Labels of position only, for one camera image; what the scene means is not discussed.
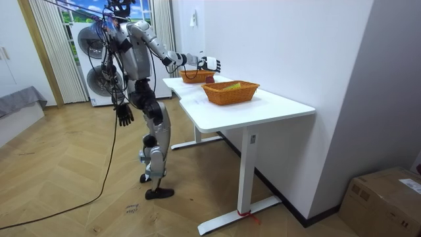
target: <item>table leg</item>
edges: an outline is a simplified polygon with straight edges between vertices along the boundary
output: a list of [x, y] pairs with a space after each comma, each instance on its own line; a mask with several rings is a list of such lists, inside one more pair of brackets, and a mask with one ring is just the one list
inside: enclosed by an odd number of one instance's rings
[[194, 146], [194, 145], [204, 144], [204, 143], [207, 143], [207, 142], [213, 142], [213, 141], [218, 141], [218, 140], [222, 139], [221, 136], [214, 136], [214, 137], [211, 137], [211, 138], [203, 138], [202, 139], [202, 135], [201, 135], [200, 131], [196, 128], [195, 125], [193, 125], [193, 132], [195, 134], [195, 140], [194, 141], [172, 145], [171, 149], [175, 150], [175, 149], [180, 149], [180, 148], [183, 148], [183, 147], [191, 147], [191, 146]]
[[[251, 190], [253, 189], [253, 177], [255, 173], [257, 138], [258, 133], [255, 127], [248, 126], [243, 128], [243, 143], [241, 148], [241, 164], [237, 203], [237, 210], [241, 214], [248, 213], [249, 211], [251, 213], [256, 213], [257, 211], [261, 211], [267, 207], [281, 203], [281, 200], [278, 197], [272, 196], [254, 204], [250, 204]], [[238, 215], [237, 211], [232, 211], [200, 224], [197, 229], [199, 230], [200, 235], [204, 235], [212, 230], [230, 224], [241, 218], [244, 217]]]

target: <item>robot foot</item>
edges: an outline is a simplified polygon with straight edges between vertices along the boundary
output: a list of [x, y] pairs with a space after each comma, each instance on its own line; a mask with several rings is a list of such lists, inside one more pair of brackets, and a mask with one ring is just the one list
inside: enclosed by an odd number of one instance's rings
[[169, 198], [174, 195], [174, 190], [170, 188], [157, 188], [155, 191], [147, 190], [145, 194], [146, 200], [155, 198]]
[[149, 181], [151, 181], [151, 178], [146, 179], [146, 175], [145, 174], [143, 174], [143, 175], [140, 176], [139, 182], [141, 184], [146, 183], [146, 182], [149, 182]]

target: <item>table top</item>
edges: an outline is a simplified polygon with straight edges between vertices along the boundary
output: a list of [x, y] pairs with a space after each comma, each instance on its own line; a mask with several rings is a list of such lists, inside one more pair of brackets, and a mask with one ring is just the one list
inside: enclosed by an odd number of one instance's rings
[[[215, 82], [229, 78], [214, 76]], [[208, 100], [200, 84], [186, 84], [182, 78], [165, 78], [165, 84], [180, 98], [180, 105], [202, 133], [241, 128], [265, 122], [315, 113], [315, 109], [257, 89], [252, 100], [232, 105], [215, 105]]]

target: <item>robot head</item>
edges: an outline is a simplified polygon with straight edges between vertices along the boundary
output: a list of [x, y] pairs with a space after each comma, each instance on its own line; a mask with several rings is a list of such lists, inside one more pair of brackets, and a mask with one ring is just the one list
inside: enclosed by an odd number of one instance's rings
[[119, 17], [130, 16], [130, 4], [136, 3], [135, 0], [108, 0], [106, 8]]

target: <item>humanoid robot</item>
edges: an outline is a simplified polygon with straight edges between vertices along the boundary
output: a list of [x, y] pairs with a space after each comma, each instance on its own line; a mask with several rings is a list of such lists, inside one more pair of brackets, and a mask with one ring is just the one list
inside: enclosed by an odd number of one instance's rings
[[[152, 181], [152, 188], [146, 191], [146, 199], [168, 198], [174, 195], [174, 190], [160, 188], [161, 179], [165, 176], [165, 163], [170, 145], [170, 119], [165, 105], [155, 99], [154, 91], [148, 84], [151, 67], [148, 51], [158, 57], [165, 66], [196, 66], [197, 70], [220, 72], [220, 61], [212, 57], [202, 57], [176, 53], [165, 49], [163, 43], [144, 20], [127, 22], [122, 20], [130, 15], [130, 4], [134, 0], [108, 0], [106, 6], [115, 18], [112, 24], [102, 27], [105, 39], [103, 50], [102, 73], [110, 81], [116, 80], [116, 68], [112, 63], [116, 59], [124, 71], [124, 79], [135, 81], [134, 92], [129, 93], [130, 103], [142, 110], [149, 133], [143, 137], [143, 149], [139, 158], [146, 164], [145, 174], [140, 182]], [[116, 83], [118, 90], [112, 92], [113, 103], [117, 112], [120, 126], [127, 126], [133, 120], [132, 112], [125, 102], [123, 90]]]

